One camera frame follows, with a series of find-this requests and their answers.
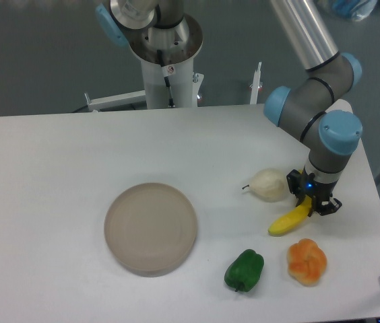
green bell pepper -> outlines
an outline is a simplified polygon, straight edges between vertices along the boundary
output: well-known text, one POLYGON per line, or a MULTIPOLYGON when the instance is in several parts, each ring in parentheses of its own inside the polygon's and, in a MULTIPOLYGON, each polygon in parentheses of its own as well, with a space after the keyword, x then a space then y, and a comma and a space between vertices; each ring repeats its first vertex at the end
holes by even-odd
POLYGON ((260 254, 247 249, 229 266, 224 281, 235 291, 250 291, 259 281, 264 263, 260 254))

pepper stem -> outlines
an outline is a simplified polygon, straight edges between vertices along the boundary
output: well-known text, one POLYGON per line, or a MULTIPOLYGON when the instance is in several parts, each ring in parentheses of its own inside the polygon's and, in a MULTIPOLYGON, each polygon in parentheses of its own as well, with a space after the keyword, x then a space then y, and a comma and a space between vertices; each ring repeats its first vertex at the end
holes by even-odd
POLYGON ((244 284, 243 284, 242 282, 239 283, 238 286, 237 286, 236 289, 235 289, 235 293, 236 293, 237 291, 241 291, 241 290, 243 290, 243 287, 244 287, 244 284))

blue joint cap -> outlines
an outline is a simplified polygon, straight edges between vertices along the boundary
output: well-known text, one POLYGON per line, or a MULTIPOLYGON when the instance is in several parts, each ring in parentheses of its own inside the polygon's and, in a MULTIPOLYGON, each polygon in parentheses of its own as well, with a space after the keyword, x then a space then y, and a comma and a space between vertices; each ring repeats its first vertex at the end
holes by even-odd
POLYGON ((280 116, 282 115, 284 103, 286 102, 289 92, 289 87, 277 87, 265 102, 265 109, 263 109, 263 114, 277 127, 278 123, 280 122, 280 116))
POLYGON ((351 155, 358 147, 362 135, 362 123, 351 112, 328 112, 319 123, 322 143, 337 155, 351 155))
POLYGON ((343 52, 342 56, 349 61, 349 63, 352 65, 353 69, 353 84, 351 89, 359 82, 360 78, 362 77, 362 66, 359 63, 359 61, 353 56, 352 54, 348 52, 343 52))
POLYGON ((124 47, 129 44, 123 32, 114 22, 114 19, 110 16, 109 12, 106 10, 103 4, 100 4, 96 8, 97 21, 102 27, 104 33, 108 36, 110 41, 114 44, 124 47))

yellow banana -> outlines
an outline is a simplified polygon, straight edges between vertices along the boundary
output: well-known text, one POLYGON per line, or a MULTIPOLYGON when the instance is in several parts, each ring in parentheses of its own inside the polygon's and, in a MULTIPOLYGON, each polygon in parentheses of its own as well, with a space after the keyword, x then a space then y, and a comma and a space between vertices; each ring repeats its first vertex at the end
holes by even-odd
POLYGON ((305 200, 294 210, 276 219, 268 229, 268 233, 271 236, 280 236, 289 232, 308 217, 310 210, 311 198, 306 196, 305 200))

beige plate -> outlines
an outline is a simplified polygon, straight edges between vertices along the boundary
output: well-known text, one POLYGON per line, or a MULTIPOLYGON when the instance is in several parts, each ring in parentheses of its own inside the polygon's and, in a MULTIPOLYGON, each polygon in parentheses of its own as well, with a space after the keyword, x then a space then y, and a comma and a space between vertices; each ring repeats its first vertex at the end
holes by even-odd
POLYGON ((110 250, 139 275, 165 275, 177 268, 190 252, 196 233, 191 203, 165 184, 129 188, 110 206, 104 221, 110 250))

